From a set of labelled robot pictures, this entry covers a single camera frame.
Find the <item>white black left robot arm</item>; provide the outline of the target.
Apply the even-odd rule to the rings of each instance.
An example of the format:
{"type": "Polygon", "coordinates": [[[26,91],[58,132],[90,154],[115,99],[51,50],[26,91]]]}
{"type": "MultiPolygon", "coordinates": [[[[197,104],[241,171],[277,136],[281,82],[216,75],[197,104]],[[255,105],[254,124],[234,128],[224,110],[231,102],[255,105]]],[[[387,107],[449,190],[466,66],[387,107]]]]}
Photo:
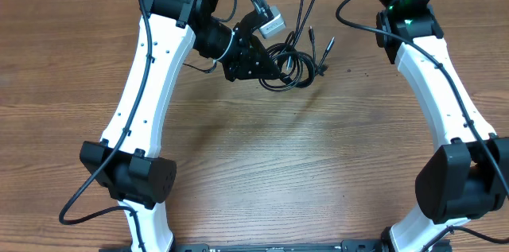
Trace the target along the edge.
{"type": "Polygon", "coordinates": [[[132,251],[169,251],[173,234],[165,200],[176,176],[162,158],[165,114],[177,76],[192,50],[222,64],[225,77],[275,79],[280,71],[263,41],[285,28],[266,0],[233,28],[214,18],[219,0],[141,0],[138,45],[115,114],[98,142],[85,142],[80,160],[126,213],[132,251]]]}

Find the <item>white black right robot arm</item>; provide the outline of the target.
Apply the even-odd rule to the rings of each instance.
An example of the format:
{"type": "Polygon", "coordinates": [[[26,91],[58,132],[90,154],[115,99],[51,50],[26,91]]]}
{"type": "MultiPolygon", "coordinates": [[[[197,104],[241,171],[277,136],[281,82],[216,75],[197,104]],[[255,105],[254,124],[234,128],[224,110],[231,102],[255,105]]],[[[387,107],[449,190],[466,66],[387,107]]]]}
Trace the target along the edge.
{"type": "Polygon", "coordinates": [[[379,0],[371,31],[414,91],[433,138],[417,203],[364,251],[448,251],[446,236],[508,198],[508,140],[476,109],[450,60],[430,0],[379,0]]]}

